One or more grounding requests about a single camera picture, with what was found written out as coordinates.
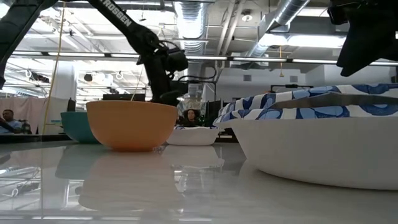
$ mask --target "ceiling light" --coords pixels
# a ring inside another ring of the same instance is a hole
[[[375,66],[398,66],[398,62],[372,62]]]
[[[42,55],[41,52],[23,52],[23,51],[14,51],[12,53],[13,55]]]
[[[252,15],[251,15],[251,9],[244,9],[243,11],[242,11],[242,20],[244,21],[244,22],[249,22],[250,20],[252,20],[253,19],[253,17],[252,17]]]
[[[227,57],[217,56],[187,56],[188,60],[227,60]]]
[[[293,63],[319,63],[319,64],[329,64],[335,65],[336,60],[310,60],[310,59],[293,59]]]
[[[51,56],[57,56],[57,52],[49,52]],[[71,56],[71,57],[104,57],[101,53],[72,53],[72,52],[60,52],[60,56]]]
[[[234,57],[233,60],[238,62],[286,62],[286,59],[283,58]]]
[[[139,58],[138,54],[111,54],[111,57]]]
[[[259,44],[263,46],[283,46],[287,45],[287,39],[283,35],[264,34],[259,40]]]
[[[346,37],[330,35],[292,35],[287,45],[296,47],[342,48]]]

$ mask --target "small white bowl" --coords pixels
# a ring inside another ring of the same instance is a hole
[[[184,128],[177,126],[167,143],[176,146],[209,146],[216,141],[219,132],[220,129],[214,127]]]

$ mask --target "cable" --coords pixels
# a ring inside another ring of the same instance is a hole
[[[216,77],[216,75],[217,75],[217,69],[216,69],[214,66],[212,66],[212,67],[210,67],[210,68],[214,69],[214,75],[211,76],[211,77],[198,77],[198,76],[195,76],[195,75],[184,75],[184,76],[181,76],[180,78],[178,78],[177,81],[179,82],[179,81],[181,81],[181,79],[183,79],[183,78],[198,78],[198,79],[202,79],[202,80],[212,79],[212,78]]]
[[[168,40],[160,40],[160,43],[169,43],[169,44],[173,45],[174,47],[176,47],[177,49],[180,49],[180,47],[178,47],[177,44],[175,44],[171,41],[168,41]]]
[[[138,88],[139,82],[140,82],[140,80],[141,80],[141,75],[142,75],[142,72],[143,72],[143,71],[144,71],[144,68],[141,69],[141,73],[139,74],[138,82],[137,82],[137,85],[136,85],[136,89],[134,90],[134,93],[132,94],[131,101],[134,99],[134,96],[136,95],[137,88]]]
[[[53,71],[53,73],[52,73],[52,79],[51,79],[51,85],[50,85],[50,93],[49,93],[49,100],[47,101],[47,106],[45,107],[44,124],[43,124],[43,130],[42,130],[42,134],[43,134],[43,135],[44,135],[44,133],[45,133],[45,126],[46,126],[46,123],[47,123],[47,116],[48,116],[48,114],[49,114],[49,106],[50,106],[52,88],[53,88],[53,86],[54,86],[55,74],[57,73],[58,61],[59,61],[59,59],[60,59],[60,52],[61,52],[61,46],[62,46],[63,18],[65,17],[65,6],[66,6],[66,5],[67,5],[67,3],[66,3],[66,2],[63,2],[62,19],[61,19],[61,29],[60,29],[60,37],[59,37],[59,43],[58,43],[58,52],[57,52],[57,58],[55,59],[54,71]]]

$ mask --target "white table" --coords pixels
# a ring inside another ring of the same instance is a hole
[[[239,144],[169,146],[152,154],[69,142],[23,146],[30,150],[12,152],[0,165],[2,224],[398,223],[398,192],[267,175],[245,162]],[[40,188],[10,197],[18,184],[31,183]]]

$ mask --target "woman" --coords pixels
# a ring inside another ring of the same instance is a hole
[[[199,112],[194,109],[188,109],[184,111],[184,121],[182,125],[184,127],[196,127],[199,126],[198,122]]]

